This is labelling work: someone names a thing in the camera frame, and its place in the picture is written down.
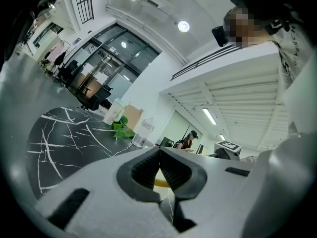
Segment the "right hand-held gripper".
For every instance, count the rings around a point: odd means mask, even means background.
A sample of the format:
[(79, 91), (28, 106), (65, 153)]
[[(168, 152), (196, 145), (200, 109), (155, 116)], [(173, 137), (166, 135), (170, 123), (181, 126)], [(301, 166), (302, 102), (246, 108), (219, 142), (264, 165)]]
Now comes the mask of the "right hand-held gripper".
[(217, 158), (226, 160), (240, 160), (241, 146), (229, 141), (214, 144), (214, 153)]

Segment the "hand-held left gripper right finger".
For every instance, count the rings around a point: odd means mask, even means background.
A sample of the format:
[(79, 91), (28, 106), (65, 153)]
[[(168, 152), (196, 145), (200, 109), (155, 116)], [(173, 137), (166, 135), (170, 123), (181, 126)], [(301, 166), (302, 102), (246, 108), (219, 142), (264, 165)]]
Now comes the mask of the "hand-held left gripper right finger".
[(174, 194), (173, 221), (161, 238), (240, 238), (247, 212), (239, 189), (251, 164), (160, 148), (160, 169)]

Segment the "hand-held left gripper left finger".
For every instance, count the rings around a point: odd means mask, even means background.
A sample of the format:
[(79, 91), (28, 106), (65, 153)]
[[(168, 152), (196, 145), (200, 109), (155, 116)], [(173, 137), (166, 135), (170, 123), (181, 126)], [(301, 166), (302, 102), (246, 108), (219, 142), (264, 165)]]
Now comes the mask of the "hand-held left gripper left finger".
[(153, 190), (158, 170), (158, 147), (102, 159), (49, 190), (36, 210), (79, 238), (173, 238)]

